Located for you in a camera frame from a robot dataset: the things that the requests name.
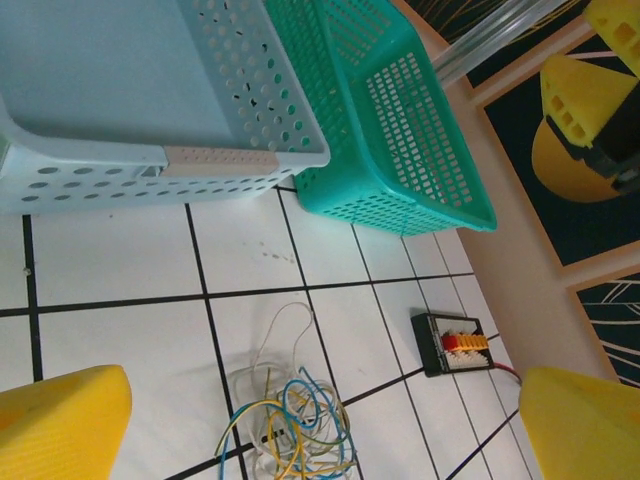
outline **transparent tube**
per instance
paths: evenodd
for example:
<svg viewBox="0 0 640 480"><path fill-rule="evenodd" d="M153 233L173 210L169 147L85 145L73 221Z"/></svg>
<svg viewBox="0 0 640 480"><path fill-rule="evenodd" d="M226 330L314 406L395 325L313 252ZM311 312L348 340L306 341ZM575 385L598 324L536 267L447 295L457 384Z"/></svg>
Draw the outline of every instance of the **transparent tube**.
<svg viewBox="0 0 640 480"><path fill-rule="evenodd" d="M443 87L469 73L567 0L507 0L433 61Z"/></svg>

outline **floor tile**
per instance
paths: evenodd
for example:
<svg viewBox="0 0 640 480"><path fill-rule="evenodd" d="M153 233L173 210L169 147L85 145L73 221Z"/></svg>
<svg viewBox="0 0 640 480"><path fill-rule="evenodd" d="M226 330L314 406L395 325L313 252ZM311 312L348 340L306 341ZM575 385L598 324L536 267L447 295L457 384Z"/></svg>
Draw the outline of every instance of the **floor tile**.
<svg viewBox="0 0 640 480"><path fill-rule="evenodd" d="M400 376L370 286L314 290L311 299L343 400Z"/></svg>
<svg viewBox="0 0 640 480"><path fill-rule="evenodd" d="M487 371L456 373L455 376L473 428L478 440L482 442L507 416Z"/></svg>
<svg viewBox="0 0 640 480"><path fill-rule="evenodd" d="M421 280L420 286L432 313L464 315L464 310L450 278Z"/></svg>
<svg viewBox="0 0 640 480"><path fill-rule="evenodd" d="M482 449L494 480L531 480L516 439L506 426Z"/></svg>
<svg viewBox="0 0 640 480"><path fill-rule="evenodd" d="M189 477L189 480L218 480L220 466L208 468L200 473L196 473ZM224 463L225 480L242 480L242 471L240 470L240 461L237 457L231 458Z"/></svg>
<svg viewBox="0 0 640 480"><path fill-rule="evenodd" d="M450 273L473 273L457 230L437 232L436 240Z"/></svg>
<svg viewBox="0 0 640 480"><path fill-rule="evenodd" d="M204 302L40 316L45 378L122 365L133 413L113 478L163 478L212 457L229 416Z"/></svg>
<svg viewBox="0 0 640 480"><path fill-rule="evenodd" d="M22 217L0 217L0 310L27 306Z"/></svg>
<svg viewBox="0 0 640 480"><path fill-rule="evenodd" d="M191 208L209 292L302 284L277 191Z"/></svg>
<svg viewBox="0 0 640 480"><path fill-rule="evenodd" d="M511 419L511 428L513 430L513 434L516 437L516 441L520 446L520 451L522 452L525 463L529 468L531 477L533 478L533 480L542 480L544 477L542 476L542 472L540 471L540 467L538 466L536 454L531 447L529 435L527 434L527 430L524 426L524 423L522 423L522 417L519 413Z"/></svg>
<svg viewBox="0 0 640 480"><path fill-rule="evenodd" d="M512 366L509 355L507 354L500 337L489 341L489 350L491 351L491 356L494 362L499 362L509 367ZM521 390L520 385L513 375L509 372L505 372L504 370L494 369L489 373L493 378L493 383L495 384L496 389L498 390L500 401L502 402L504 409L507 411L507 415L510 415L518 409Z"/></svg>
<svg viewBox="0 0 640 480"><path fill-rule="evenodd" d="M467 316L480 320L482 330L487 337L498 333L498 329L493 321L487 302L484 300L476 277L455 277L453 283L456 286L458 295L460 295L460 300L462 301L462 305L464 305Z"/></svg>
<svg viewBox="0 0 640 480"><path fill-rule="evenodd" d="M416 375L407 383L438 474L446 478L478 447L453 377ZM482 462L467 472L475 475L467 478L489 477Z"/></svg>
<svg viewBox="0 0 640 480"><path fill-rule="evenodd" d="M404 373L422 367L411 317L427 311L417 281L385 283L375 286L393 345Z"/></svg>
<svg viewBox="0 0 640 480"><path fill-rule="evenodd" d="M367 480L436 478L402 383L350 405L347 412Z"/></svg>
<svg viewBox="0 0 640 480"><path fill-rule="evenodd" d="M483 456L478 453L454 477L456 480L489 480L489 470Z"/></svg>
<svg viewBox="0 0 640 480"><path fill-rule="evenodd" d="M41 305L202 291L182 205L34 217L33 243Z"/></svg>
<svg viewBox="0 0 640 480"><path fill-rule="evenodd" d="M447 265L433 233L404 237L413 268L419 277L447 275Z"/></svg>
<svg viewBox="0 0 640 480"><path fill-rule="evenodd" d="M0 318L0 392L33 382L29 317Z"/></svg>
<svg viewBox="0 0 640 480"><path fill-rule="evenodd" d="M234 410L263 398L267 370L256 372L257 387L252 387L250 375L237 376L234 372L251 366L274 316L280 308L292 302L306 304L306 294L280 293L211 301L225 372L232 390ZM273 324L259 362L274 363L291 370L294 344L308 324L307 311L300 305L291 305L282 310ZM298 367L306 367L315 380L331 383L315 325L312 325L298 342L296 363ZM250 441L246 425L244 420L239 425L243 443Z"/></svg>
<svg viewBox="0 0 640 480"><path fill-rule="evenodd" d="M360 225L355 231L372 280L414 277L402 238Z"/></svg>
<svg viewBox="0 0 640 480"><path fill-rule="evenodd" d="M303 210L295 193L281 195L308 285L369 279L350 224Z"/></svg>

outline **yellow shape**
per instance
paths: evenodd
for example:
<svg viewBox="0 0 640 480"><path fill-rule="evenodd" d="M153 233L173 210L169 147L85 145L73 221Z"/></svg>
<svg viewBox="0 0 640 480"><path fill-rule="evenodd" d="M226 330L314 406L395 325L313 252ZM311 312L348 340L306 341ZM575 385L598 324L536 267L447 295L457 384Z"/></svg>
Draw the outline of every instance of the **yellow shape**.
<svg viewBox="0 0 640 480"><path fill-rule="evenodd" d="M520 414L548 480L640 472L640 389L555 368L529 370Z"/></svg>
<svg viewBox="0 0 640 480"><path fill-rule="evenodd" d="M116 365L0 393L0 479L107 479L130 415Z"/></svg>
<svg viewBox="0 0 640 480"><path fill-rule="evenodd" d="M580 160L571 158L551 127L542 120L533 140L533 171L538 180L556 195L578 203L601 202L619 194L606 179Z"/></svg>
<svg viewBox="0 0 640 480"><path fill-rule="evenodd" d="M629 70L640 77L640 1L592 0L584 16Z"/></svg>
<svg viewBox="0 0 640 480"><path fill-rule="evenodd" d="M542 109L569 142L591 148L637 83L631 75L551 55L540 71Z"/></svg>

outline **red wire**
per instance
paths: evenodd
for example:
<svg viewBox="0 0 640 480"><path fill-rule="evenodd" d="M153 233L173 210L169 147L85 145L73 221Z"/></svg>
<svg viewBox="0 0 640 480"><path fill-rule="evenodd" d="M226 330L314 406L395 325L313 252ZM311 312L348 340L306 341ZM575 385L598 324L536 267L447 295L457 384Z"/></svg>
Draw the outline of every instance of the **red wire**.
<svg viewBox="0 0 640 480"><path fill-rule="evenodd" d="M513 368L509 367L508 365L505 365L503 363L498 363L498 362L493 362L493 366L495 368L497 368L498 370L504 370L505 372L509 372L511 375L516 377L516 379L518 380L518 383L520 385L522 385L522 378L520 377L518 372L516 372Z"/></svg>

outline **light blue basket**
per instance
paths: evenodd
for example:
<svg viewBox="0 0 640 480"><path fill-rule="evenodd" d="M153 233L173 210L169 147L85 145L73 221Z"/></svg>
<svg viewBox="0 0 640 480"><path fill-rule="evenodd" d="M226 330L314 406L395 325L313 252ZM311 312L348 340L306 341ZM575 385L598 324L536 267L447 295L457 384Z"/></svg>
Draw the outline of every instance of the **light blue basket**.
<svg viewBox="0 0 640 480"><path fill-rule="evenodd" d="M0 213L258 195L329 159L260 0L3 0L0 66Z"/></svg>

